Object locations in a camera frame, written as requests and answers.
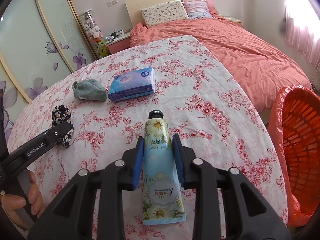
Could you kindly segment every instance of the red plastic basket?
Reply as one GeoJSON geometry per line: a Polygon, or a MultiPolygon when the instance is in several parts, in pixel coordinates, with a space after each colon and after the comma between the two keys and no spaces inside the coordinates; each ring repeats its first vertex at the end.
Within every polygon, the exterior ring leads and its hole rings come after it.
{"type": "Polygon", "coordinates": [[[268,126],[288,197],[288,225],[303,226],[320,201],[320,99],[311,90],[281,89],[268,126]]]}

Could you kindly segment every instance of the human hand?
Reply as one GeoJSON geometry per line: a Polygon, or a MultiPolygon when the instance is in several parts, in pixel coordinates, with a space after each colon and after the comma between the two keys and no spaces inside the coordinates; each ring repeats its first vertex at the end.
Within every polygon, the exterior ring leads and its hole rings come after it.
{"type": "MultiPolygon", "coordinates": [[[[31,204],[31,213],[39,217],[45,209],[42,200],[42,194],[39,191],[39,188],[36,184],[36,176],[33,172],[29,171],[29,179],[31,182],[30,189],[28,191],[27,197],[28,201],[31,204]]],[[[23,229],[29,229],[28,226],[23,222],[21,217],[17,214],[16,210],[23,208],[27,203],[23,197],[11,194],[4,194],[1,199],[2,206],[8,214],[9,218],[16,225],[23,229]]]]}

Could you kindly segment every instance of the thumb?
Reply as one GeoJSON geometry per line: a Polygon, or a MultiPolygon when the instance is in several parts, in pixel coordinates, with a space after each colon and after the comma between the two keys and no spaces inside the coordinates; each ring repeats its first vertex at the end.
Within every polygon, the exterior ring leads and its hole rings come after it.
{"type": "Polygon", "coordinates": [[[23,197],[11,194],[4,194],[1,202],[6,211],[15,211],[19,208],[23,208],[27,204],[23,197]]]}

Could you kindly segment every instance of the silver screw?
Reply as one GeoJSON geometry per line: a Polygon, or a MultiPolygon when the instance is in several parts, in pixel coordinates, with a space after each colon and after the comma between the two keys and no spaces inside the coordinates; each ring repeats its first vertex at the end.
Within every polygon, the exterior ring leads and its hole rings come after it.
{"type": "Polygon", "coordinates": [[[117,161],[115,162],[115,165],[116,165],[117,167],[121,167],[121,166],[124,165],[124,161],[123,161],[123,160],[117,160],[117,161]]]}
{"type": "Polygon", "coordinates": [[[81,170],[78,171],[78,174],[79,174],[80,176],[85,176],[85,175],[88,174],[88,170],[86,170],[86,169],[81,169],[81,170]]]}
{"type": "Polygon", "coordinates": [[[238,168],[235,168],[235,167],[231,168],[231,169],[230,169],[230,172],[231,172],[233,175],[238,175],[238,174],[240,173],[239,169],[238,169],[238,168]]]}
{"type": "Polygon", "coordinates": [[[193,163],[196,164],[196,165],[201,165],[201,164],[203,163],[203,160],[200,159],[200,158],[195,158],[195,159],[193,160],[193,163]]]}

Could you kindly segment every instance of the black patterned scrunchie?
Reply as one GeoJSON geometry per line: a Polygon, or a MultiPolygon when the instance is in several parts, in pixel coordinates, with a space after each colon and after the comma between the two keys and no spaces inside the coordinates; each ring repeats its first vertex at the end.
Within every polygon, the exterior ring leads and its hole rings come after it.
{"type": "Polygon", "coordinates": [[[61,143],[65,148],[70,146],[70,141],[73,133],[73,124],[71,123],[71,113],[64,105],[56,106],[52,111],[52,126],[57,126],[62,122],[67,121],[71,124],[71,130],[62,138],[59,138],[57,142],[61,143]]]}

